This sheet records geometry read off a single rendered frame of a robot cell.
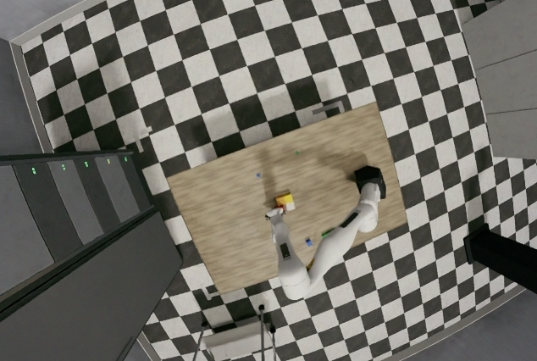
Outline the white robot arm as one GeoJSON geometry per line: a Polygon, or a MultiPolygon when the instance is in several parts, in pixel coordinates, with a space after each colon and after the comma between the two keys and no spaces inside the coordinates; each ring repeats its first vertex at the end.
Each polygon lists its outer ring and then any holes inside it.
{"type": "Polygon", "coordinates": [[[272,227],[272,241],[279,258],[278,276],[289,299],[305,297],[315,287],[323,275],[349,250],[357,230],[369,232],[376,227],[379,200],[378,184],[365,184],[357,206],[321,240],[313,260],[307,267],[294,252],[289,227],[281,215],[283,209],[267,211],[272,227]]]}

